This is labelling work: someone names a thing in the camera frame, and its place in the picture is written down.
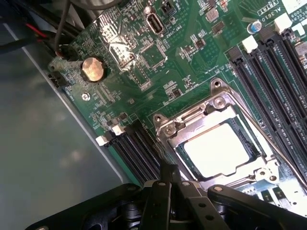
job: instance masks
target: chip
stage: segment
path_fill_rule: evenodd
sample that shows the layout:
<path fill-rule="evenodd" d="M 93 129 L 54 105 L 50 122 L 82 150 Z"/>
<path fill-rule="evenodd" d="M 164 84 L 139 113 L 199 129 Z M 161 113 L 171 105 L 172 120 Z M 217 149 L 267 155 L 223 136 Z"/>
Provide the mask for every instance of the chip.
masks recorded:
<path fill-rule="evenodd" d="M 113 122 L 112 122 L 112 121 L 107 121 L 107 122 L 106 122 L 106 125 L 107 125 L 107 126 L 111 126 L 111 125 L 113 125 Z"/>
<path fill-rule="evenodd" d="M 212 8 L 206 13 L 206 18 L 208 22 L 212 23 L 214 20 L 219 18 L 219 12 L 216 8 Z"/>
<path fill-rule="evenodd" d="M 173 90 L 173 94 L 174 94 L 175 97 L 181 96 L 181 92 L 179 90 Z"/>
<path fill-rule="evenodd" d="M 126 113 L 122 113 L 121 115 L 119 115 L 119 118 L 121 119 L 121 120 L 124 120 L 124 119 L 126 119 L 128 117 L 128 115 L 126 114 Z"/>
<path fill-rule="evenodd" d="M 195 43 L 196 47 L 198 49 L 202 48 L 204 45 L 205 45 L 205 42 L 201 39 L 201 40 L 198 40 L 196 43 Z"/>
<path fill-rule="evenodd" d="M 212 27 L 212 31 L 216 34 L 219 31 L 221 31 L 225 27 L 225 24 L 223 21 L 220 21 L 218 24 L 214 25 Z"/>

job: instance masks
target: integrated circuit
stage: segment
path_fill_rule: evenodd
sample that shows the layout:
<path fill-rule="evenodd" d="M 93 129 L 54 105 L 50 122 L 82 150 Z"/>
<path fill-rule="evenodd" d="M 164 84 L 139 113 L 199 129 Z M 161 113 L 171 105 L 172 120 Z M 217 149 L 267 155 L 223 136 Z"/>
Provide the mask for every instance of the integrated circuit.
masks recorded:
<path fill-rule="evenodd" d="M 201 40 L 198 40 L 198 41 L 195 43 L 197 49 L 200 49 L 200 48 L 204 47 L 205 44 L 206 44 L 205 41 L 202 40 L 202 39 L 201 39 Z"/>
<path fill-rule="evenodd" d="M 181 96 L 181 92 L 178 89 L 173 90 L 173 94 L 176 98 Z"/>
<path fill-rule="evenodd" d="M 218 18 L 219 18 L 219 12 L 217 11 L 216 8 L 212 8 L 206 13 L 206 19 L 210 23 L 214 22 Z"/>
<path fill-rule="evenodd" d="M 212 31 L 217 34 L 218 32 L 220 32 L 223 28 L 225 27 L 225 24 L 223 21 L 220 21 L 218 24 L 215 24 L 212 27 Z"/>

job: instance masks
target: mounting hole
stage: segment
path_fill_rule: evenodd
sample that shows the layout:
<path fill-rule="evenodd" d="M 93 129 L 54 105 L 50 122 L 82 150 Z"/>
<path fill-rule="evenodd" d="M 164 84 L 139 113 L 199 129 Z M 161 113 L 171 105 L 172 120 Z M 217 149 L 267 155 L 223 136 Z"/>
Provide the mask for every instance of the mounting hole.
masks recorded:
<path fill-rule="evenodd" d="M 205 216 L 205 218 L 206 218 L 207 220 L 214 220 L 214 217 L 211 216 L 211 215 L 207 215 L 207 216 Z"/>
<path fill-rule="evenodd" d="M 204 203 L 199 203 L 198 206 L 199 207 L 206 207 L 206 205 Z"/>
<path fill-rule="evenodd" d="M 219 88 L 221 86 L 221 83 L 217 80 L 215 83 L 214 83 L 214 86 L 216 88 Z"/>
<path fill-rule="evenodd" d="M 270 176 L 270 181 L 276 181 L 277 177 L 276 176 Z"/>
<path fill-rule="evenodd" d="M 161 121 L 161 117 L 160 116 L 156 116 L 154 119 L 155 119 L 156 122 L 160 122 Z"/>

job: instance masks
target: black wire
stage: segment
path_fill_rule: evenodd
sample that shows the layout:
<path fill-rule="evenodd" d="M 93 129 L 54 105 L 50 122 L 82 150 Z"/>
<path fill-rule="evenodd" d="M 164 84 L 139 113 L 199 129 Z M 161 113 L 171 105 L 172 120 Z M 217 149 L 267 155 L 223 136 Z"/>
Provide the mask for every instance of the black wire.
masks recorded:
<path fill-rule="evenodd" d="M 50 12 L 49 10 L 45 9 L 44 7 L 40 6 L 39 4 L 35 4 L 30 1 L 25 0 L 13 0 L 19 6 L 25 8 L 28 11 L 33 12 L 44 21 L 52 25 L 55 29 L 58 28 L 61 19 Z M 71 38 L 75 38 L 81 33 L 81 30 L 76 28 L 75 26 L 71 25 L 70 23 L 66 22 L 63 28 L 63 33 L 70 36 Z"/>
<path fill-rule="evenodd" d="M 81 3 L 80 0 L 71 0 L 71 2 L 73 4 L 75 4 L 76 6 L 84 9 L 84 10 L 90 10 L 90 11 L 103 11 L 103 10 L 107 10 L 113 6 L 116 6 L 117 4 L 120 4 L 123 0 L 113 0 L 110 3 L 104 4 L 104 5 L 100 5 L 100 6 L 94 6 L 94 5 L 89 5 L 89 4 L 84 4 Z"/>
<path fill-rule="evenodd" d="M 60 41 L 60 38 L 61 38 L 61 35 L 62 35 L 63 27 L 65 25 L 70 6 L 71 6 L 71 1 L 65 0 L 64 8 L 63 8 L 62 16 L 61 16 L 61 21 L 60 21 L 58 29 L 57 29 L 56 37 L 54 38 L 54 49 L 55 49 L 57 55 L 61 54 L 61 51 L 59 49 L 59 41 Z"/>
<path fill-rule="evenodd" d="M 20 40 L 17 40 L 17 41 L 10 42 L 10 43 L 5 44 L 5 45 L 1 45 L 0 46 L 0 55 L 12 52 L 12 51 L 17 50 L 17 49 L 20 49 L 24 46 L 35 43 L 38 40 L 42 40 L 42 38 L 37 38 L 37 37 L 24 38 L 24 39 L 20 39 Z"/>

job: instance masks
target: capacitor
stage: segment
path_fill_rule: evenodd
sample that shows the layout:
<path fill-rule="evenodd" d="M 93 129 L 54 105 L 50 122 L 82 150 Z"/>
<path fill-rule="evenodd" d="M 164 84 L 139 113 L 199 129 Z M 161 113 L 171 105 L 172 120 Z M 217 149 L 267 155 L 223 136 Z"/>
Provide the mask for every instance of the capacitor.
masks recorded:
<path fill-rule="evenodd" d="M 258 21 L 254 21 L 253 23 L 250 23 L 248 25 L 248 32 L 253 35 L 257 32 L 259 32 L 262 29 L 262 23 Z"/>

